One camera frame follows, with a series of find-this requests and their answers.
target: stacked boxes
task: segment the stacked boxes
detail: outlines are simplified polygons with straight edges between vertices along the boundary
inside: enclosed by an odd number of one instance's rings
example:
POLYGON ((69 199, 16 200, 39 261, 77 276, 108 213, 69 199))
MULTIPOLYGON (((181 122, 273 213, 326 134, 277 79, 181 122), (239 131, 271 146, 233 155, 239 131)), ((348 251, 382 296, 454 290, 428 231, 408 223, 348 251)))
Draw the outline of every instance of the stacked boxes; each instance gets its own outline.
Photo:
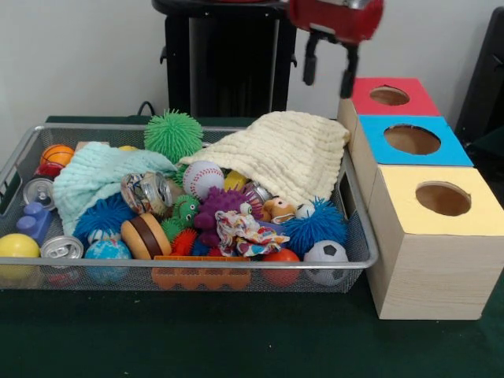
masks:
POLYGON ((380 260, 381 319, 478 319, 504 266, 504 211, 416 79, 358 79, 339 121, 380 260))

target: towel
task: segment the towel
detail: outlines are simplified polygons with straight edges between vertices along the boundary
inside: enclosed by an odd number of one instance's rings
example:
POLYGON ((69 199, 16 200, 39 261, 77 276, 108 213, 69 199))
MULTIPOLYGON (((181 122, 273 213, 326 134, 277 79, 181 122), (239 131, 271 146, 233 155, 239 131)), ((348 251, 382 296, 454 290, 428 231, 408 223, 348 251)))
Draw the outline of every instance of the towel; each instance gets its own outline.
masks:
POLYGON ((169 173, 176 167, 163 155, 146 150, 121 151, 92 142, 77 151, 54 180, 54 204, 65 235, 73 234, 80 216, 99 199, 120 192, 123 176, 147 171, 169 173))
POLYGON ((180 161, 206 160, 233 169, 297 206, 331 197, 349 138, 335 120, 274 112, 180 161))

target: patterned cloth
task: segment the patterned cloth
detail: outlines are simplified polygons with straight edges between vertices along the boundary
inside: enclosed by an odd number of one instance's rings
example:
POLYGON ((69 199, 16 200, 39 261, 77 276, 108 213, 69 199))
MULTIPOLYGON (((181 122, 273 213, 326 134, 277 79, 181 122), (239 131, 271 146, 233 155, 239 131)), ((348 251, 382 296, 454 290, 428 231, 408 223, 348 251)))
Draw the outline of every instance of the patterned cloth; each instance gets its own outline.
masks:
POLYGON ((250 214, 217 211, 215 219, 219 248, 224 256, 233 256, 235 252, 246 258, 271 254, 282 249, 281 243, 289 241, 288 236, 277 235, 273 229, 262 227, 250 214))

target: white wall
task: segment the white wall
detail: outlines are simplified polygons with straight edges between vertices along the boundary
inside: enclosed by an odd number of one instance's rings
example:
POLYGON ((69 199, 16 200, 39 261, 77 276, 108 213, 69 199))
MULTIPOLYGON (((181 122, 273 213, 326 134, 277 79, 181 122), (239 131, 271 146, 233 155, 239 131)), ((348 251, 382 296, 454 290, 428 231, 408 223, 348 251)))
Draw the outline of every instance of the white wall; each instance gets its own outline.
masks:
MULTIPOLYGON (((387 0, 376 38, 361 49, 363 76, 421 78, 454 124, 497 0, 387 0)), ((314 87, 291 74, 288 106, 336 114, 345 65, 341 47, 321 43, 314 87)), ((150 0, 0 0, 0 165, 29 127, 48 115, 135 113, 143 100, 168 103, 164 16, 150 0)))

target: orange spiky ball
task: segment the orange spiky ball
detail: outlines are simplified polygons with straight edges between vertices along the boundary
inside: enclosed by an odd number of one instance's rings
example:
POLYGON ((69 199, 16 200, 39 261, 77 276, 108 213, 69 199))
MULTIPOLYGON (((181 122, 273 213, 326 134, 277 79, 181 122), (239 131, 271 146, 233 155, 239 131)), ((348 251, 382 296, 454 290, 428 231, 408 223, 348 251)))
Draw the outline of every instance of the orange spiky ball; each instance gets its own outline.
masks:
POLYGON ((191 256, 198 233, 192 228, 183 230, 172 242, 172 256, 191 256))

